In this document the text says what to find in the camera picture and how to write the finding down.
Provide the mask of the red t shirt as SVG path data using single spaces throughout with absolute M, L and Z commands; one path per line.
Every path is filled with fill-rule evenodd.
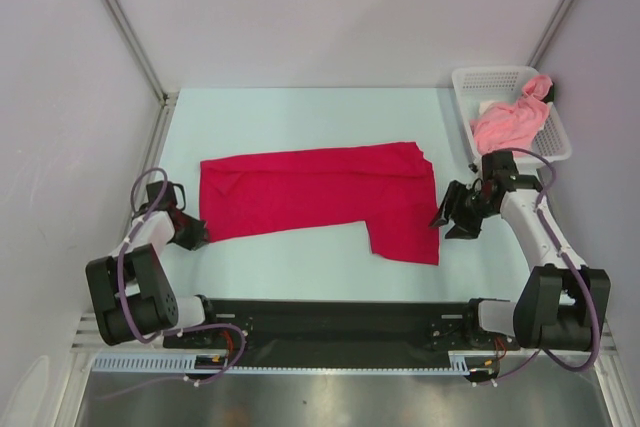
M 247 154 L 200 164 L 199 214 L 212 241 L 365 224 L 370 250 L 436 265 L 432 164 L 414 142 Z

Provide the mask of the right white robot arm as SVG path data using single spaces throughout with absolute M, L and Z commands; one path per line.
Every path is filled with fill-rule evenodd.
M 504 220 L 530 268 L 515 302 L 475 299 L 475 314 L 461 323 L 463 340 L 484 348 L 497 334 L 523 348 L 582 351 L 600 348 L 611 282 L 574 251 L 547 202 L 548 188 L 534 174 L 519 170 L 517 149 L 483 155 L 476 182 L 449 184 L 432 228 L 446 227 L 448 240 L 475 240 L 485 220 Z

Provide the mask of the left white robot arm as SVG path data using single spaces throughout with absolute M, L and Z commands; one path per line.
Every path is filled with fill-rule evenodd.
M 148 201 L 135 212 L 125 239 L 85 267 L 99 334 L 114 346 L 150 342 L 165 332 L 186 329 L 197 345 L 210 346 L 220 337 L 220 321 L 205 312 L 201 296 L 176 296 L 161 264 L 171 244 L 186 251 L 206 246 L 206 223 L 185 212 L 180 184 L 153 182 L 146 194 Z

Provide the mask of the pink t shirt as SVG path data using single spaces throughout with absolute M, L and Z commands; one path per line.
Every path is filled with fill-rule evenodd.
M 509 147 L 529 150 L 550 115 L 553 82 L 547 75 L 537 75 L 521 90 L 513 103 L 493 102 L 471 122 L 478 152 L 482 155 Z

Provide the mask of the white plastic basket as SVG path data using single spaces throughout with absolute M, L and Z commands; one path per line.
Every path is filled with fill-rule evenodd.
M 483 102 L 514 103 L 525 84 L 539 72 L 529 66 L 489 66 L 455 69 L 452 85 L 455 106 L 461 122 L 463 139 L 472 163 L 481 165 L 481 155 L 473 139 L 471 122 L 480 114 Z M 550 163 L 564 161 L 572 155 L 572 147 L 554 103 L 544 127 L 532 142 L 532 150 Z

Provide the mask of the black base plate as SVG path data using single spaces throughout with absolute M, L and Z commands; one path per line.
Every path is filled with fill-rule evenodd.
M 501 356 L 518 350 L 510 334 L 480 329 L 477 304 L 415 302 L 204 301 L 221 329 L 163 341 L 168 349 L 233 346 L 251 368 L 421 369 L 448 365 L 458 351 Z

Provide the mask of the aluminium front rail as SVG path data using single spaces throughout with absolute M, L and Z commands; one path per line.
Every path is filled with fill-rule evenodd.
M 480 332 L 472 335 L 462 326 L 462 317 L 459 315 L 445 315 L 430 321 L 423 340 L 416 342 L 401 341 L 399 334 L 392 334 L 390 340 L 383 340 L 381 334 L 376 334 L 374 339 L 390 344 L 391 341 L 399 341 L 402 345 L 416 345 L 428 352 L 505 352 L 519 351 L 520 347 L 514 337 L 504 334 Z M 222 340 L 222 334 L 213 330 L 198 331 L 183 334 L 182 336 L 160 335 L 149 344 L 126 341 L 112 346 L 112 349 L 136 350 L 136 349 L 161 349 L 180 351 L 214 351 L 229 349 L 231 345 L 238 347 L 239 340 Z M 93 314 L 83 316 L 76 331 L 72 347 L 75 349 L 108 348 L 99 334 L 97 321 Z

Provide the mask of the left aluminium frame post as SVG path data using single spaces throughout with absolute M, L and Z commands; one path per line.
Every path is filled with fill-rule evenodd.
M 160 106 L 168 99 L 168 93 L 163 88 L 156 70 L 137 35 L 120 0 L 100 0 L 107 15 L 114 24 L 124 46 L 128 50 L 134 64 L 142 75 L 146 86 Z

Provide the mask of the aluminium frame post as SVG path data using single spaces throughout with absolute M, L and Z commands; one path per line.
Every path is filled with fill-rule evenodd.
M 563 24 L 567 20 L 578 0 L 559 0 L 549 17 L 542 34 L 537 41 L 526 65 L 538 68 L 547 55 Z
M 163 88 L 156 70 L 137 35 L 120 0 L 100 0 L 107 15 L 114 24 L 124 46 L 128 50 L 134 64 L 142 75 L 146 86 L 160 106 L 168 99 L 168 93 Z

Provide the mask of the right aluminium frame post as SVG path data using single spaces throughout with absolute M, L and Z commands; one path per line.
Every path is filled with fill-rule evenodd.
M 526 65 L 538 68 L 547 55 L 563 24 L 567 20 L 578 0 L 559 0 L 549 17 L 542 34 L 537 41 Z

